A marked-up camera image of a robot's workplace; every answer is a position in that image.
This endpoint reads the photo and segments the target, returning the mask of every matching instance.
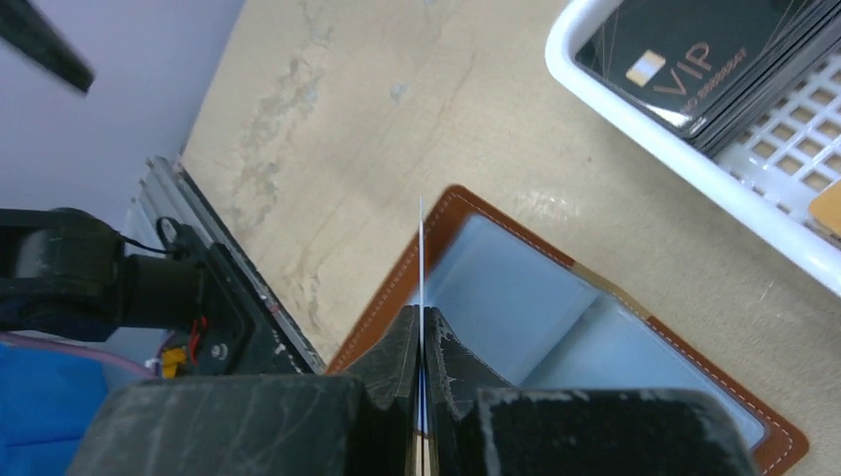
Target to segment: table surface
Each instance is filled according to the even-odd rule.
[[[837,297],[557,84],[563,1],[246,2],[182,160],[325,361],[461,183],[841,464]]]

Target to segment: card holder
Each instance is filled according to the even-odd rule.
[[[782,474],[805,436],[634,299],[464,187],[424,224],[425,303],[509,382],[533,389],[691,389],[716,398],[763,474]],[[418,237],[399,259],[328,372],[346,368],[417,301]]]

